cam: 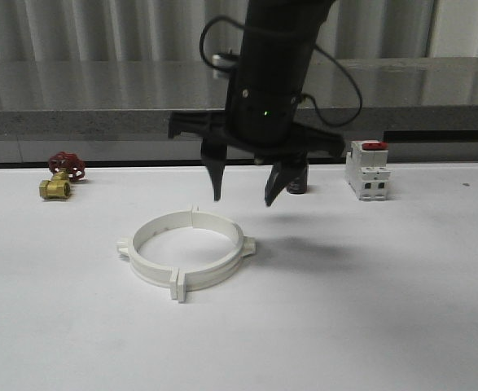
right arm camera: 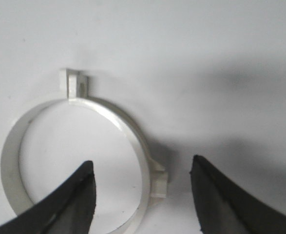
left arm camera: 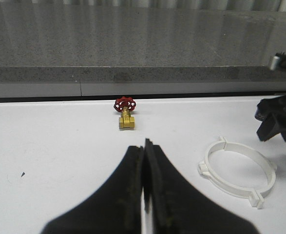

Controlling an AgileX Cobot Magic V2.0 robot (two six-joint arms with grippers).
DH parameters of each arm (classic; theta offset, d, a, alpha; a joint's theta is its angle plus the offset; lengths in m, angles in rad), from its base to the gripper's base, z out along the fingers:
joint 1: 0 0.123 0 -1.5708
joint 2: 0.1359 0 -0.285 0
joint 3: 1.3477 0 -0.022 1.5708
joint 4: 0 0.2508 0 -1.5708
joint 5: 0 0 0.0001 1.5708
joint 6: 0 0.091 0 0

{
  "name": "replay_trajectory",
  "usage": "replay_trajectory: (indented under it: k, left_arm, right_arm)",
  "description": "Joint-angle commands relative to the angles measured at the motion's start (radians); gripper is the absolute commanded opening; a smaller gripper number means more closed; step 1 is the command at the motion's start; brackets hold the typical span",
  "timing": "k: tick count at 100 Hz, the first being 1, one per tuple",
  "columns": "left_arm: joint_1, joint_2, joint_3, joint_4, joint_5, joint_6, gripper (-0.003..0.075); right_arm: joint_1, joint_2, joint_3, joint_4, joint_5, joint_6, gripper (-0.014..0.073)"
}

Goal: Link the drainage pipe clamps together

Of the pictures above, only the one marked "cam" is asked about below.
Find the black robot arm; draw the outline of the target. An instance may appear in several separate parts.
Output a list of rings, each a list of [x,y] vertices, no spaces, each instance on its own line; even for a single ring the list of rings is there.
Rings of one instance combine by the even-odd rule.
[[[310,152],[342,155],[341,135],[294,120],[318,31],[331,5],[330,1],[249,2],[238,61],[228,70],[224,109],[171,114],[170,138],[182,133],[202,138],[201,161],[215,200],[221,198],[228,147],[250,152],[271,165],[266,205],[272,205],[305,171]]]

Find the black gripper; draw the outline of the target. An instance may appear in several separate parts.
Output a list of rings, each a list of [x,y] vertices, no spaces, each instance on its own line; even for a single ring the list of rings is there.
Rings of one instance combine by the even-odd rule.
[[[229,80],[226,106],[216,111],[172,112],[168,137],[196,134],[201,144],[201,162],[208,171],[213,199],[221,199],[227,146],[259,157],[326,152],[337,158],[344,151],[342,136],[294,121],[307,70],[291,68],[281,74],[261,75],[256,68],[253,79],[243,78],[241,70],[229,68],[213,72],[215,78]],[[276,162],[265,186],[265,204],[276,197],[302,171],[306,160]]]

